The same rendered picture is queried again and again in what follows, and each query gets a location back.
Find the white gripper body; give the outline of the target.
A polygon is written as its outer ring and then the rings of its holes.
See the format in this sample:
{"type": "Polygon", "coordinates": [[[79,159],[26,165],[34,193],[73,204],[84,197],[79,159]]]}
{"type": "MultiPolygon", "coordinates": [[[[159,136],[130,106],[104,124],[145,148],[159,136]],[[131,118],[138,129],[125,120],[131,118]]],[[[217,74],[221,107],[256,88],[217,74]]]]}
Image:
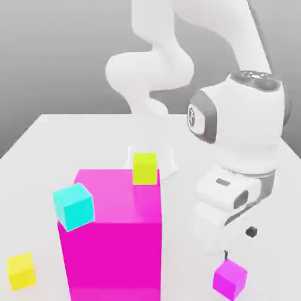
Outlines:
{"type": "Polygon", "coordinates": [[[248,254],[252,248],[247,229],[255,223],[258,203],[246,205],[238,210],[226,211],[205,201],[195,206],[195,243],[200,256],[221,256],[224,251],[231,254],[248,254]]]}

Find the small purple cube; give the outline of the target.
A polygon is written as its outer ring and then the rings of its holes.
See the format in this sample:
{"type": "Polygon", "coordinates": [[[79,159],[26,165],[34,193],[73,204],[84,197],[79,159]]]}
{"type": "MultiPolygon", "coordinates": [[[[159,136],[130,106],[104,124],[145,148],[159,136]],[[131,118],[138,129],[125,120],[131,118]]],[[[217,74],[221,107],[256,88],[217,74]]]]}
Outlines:
{"type": "Polygon", "coordinates": [[[213,288],[230,301],[234,301],[245,288],[248,272],[230,259],[226,259],[216,270],[213,288]]]}

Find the small lime cube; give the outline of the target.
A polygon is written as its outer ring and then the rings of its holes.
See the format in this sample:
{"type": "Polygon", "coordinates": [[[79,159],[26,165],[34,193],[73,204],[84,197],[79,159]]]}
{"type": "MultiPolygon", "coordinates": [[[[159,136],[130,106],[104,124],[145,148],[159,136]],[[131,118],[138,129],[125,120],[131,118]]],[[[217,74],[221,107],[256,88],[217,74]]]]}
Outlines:
{"type": "Polygon", "coordinates": [[[156,185],[158,183],[156,153],[134,153],[132,174],[134,185],[156,185]]]}

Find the small cyan cube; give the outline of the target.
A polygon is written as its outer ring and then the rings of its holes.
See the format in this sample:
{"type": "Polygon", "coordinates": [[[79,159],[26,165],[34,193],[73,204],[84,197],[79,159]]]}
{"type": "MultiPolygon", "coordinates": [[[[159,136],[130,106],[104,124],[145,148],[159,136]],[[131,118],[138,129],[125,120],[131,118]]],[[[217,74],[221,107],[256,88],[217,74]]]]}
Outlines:
{"type": "Polygon", "coordinates": [[[57,220],[70,232],[95,221],[93,196],[81,183],[52,194],[57,220]]]}

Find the small yellow cube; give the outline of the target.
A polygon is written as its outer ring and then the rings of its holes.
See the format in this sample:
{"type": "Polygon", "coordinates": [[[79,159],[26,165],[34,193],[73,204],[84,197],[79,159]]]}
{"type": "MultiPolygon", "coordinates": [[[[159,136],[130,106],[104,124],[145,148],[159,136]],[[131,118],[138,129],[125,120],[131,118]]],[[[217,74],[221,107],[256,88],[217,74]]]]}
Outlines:
{"type": "Polygon", "coordinates": [[[36,274],[31,252],[8,258],[7,271],[13,291],[36,284],[36,274]]]}

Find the large magenta box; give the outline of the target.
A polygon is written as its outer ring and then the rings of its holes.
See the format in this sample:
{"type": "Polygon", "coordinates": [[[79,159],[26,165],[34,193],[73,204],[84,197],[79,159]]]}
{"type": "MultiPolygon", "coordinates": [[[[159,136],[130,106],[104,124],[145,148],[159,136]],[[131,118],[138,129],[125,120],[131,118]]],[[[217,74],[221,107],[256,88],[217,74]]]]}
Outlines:
{"type": "Polygon", "coordinates": [[[159,185],[134,185],[129,169],[81,169],[95,220],[58,226],[71,301],[160,301],[162,209],[159,185]]]}

